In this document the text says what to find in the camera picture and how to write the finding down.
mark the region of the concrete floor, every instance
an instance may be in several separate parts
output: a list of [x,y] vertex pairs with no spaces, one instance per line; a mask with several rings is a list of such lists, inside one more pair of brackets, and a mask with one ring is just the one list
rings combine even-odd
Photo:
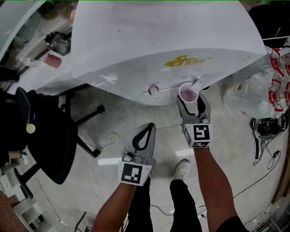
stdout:
[[[250,119],[242,116],[237,118],[228,116],[224,111],[220,92],[219,85],[214,84],[204,94],[212,108],[213,140],[209,147],[214,158],[227,175],[233,194],[236,195],[269,171],[266,167],[271,157],[265,151],[262,160],[256,167],[253,167],[254,144],[248,126]],[[121,97],[110,96],[114,102],[122,101]],[[106,92],[91,88],[75,93],[72,100],[73,119],[77,120],[85,116],[100,104],[106,108],[106,112],[82,125],[79,128],[79,135],[89,144],[104,147],[108,144],[110,135],[117,133],[119,135],[118,142],[103,150],[97,159],[93,159],[77,146],[71,171],[62,185],[55,184],[43,171],[36,174],[36,178],[41,182],[59,218],[67,226],[63,226],[57,221],[57,216],[39,183],[33,178],[28,182],[35,199],[45,211],[44,216],[53,223],[58,232],[74,231],[75,225],[84,211],[89,212],[89,214],[80,225],[80,229],[84,231],[85,224],[87,226],[93,224],[98,210],[118,186],[118,165],[114,162],[116,158],[121,156],[127,135],[136,127],[148,122],[155,123],[157,128],[154,152],[154,158],[157,162],[153,169],[150,186],[151,204],[161,207],[167,213],[174,209],[168,180],[178,161],[187,158],[191,161],[191,173],[185,183],[188,185],[196,206],[204,205],[199,189],[193,150],[188,148],[182,134],[181,118],[176,104],[160,107],[142,106],[127,100],[120,105],[114,105],[110,103]],[[196,106],[190,106],[190,110],[196,112],[194,111]],[[288,131],[274,139],[269,145],[270,152],[281,151],[281,158],[275,169],[262,181],[235,198],[236,210],[243,223],[265,211],[271,205],[270,201],[285,159],[287,138]],[[198,213],[204,210],[205,208],[200,208]],[[268,215],[257,217],[256,222],[246,225],[247,229],[252,230],[258,222],[262,222],[267,217]],[[165,216],[154,207],[151,207],[151,218],[154,232],[158,232],[160,228],[173,221],[173,216]],[[206,218],[201,218],[200,222],[203,231],[207,232]],[[170,228],[171,225],[168,225],[161,231],[169,232]]]

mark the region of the black office chair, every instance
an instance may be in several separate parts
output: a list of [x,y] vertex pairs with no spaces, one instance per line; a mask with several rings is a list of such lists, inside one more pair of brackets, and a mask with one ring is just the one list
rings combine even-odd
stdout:
[[16,91],[15,102],[25,122],[35,126],[35,132],[27,136],[27,144],[37,164],[23,175],[14,169],[21,187],[29,198],[33,198],[33,194],[26,182],[39,169],[42,169],[55,183],[64,182],[73,164],[77,144],[93,158],[101,153],[98,149],[92,151],[77,135],[77,129],[82,123],[104,112],[105,108],[99,106],[93,113],[74,122],[70,115],[72,97],[73,94],[66,96],[65,112],[63,112],[58,107],[57,96],[36,94],[35,91],[26,93],[20,87]]

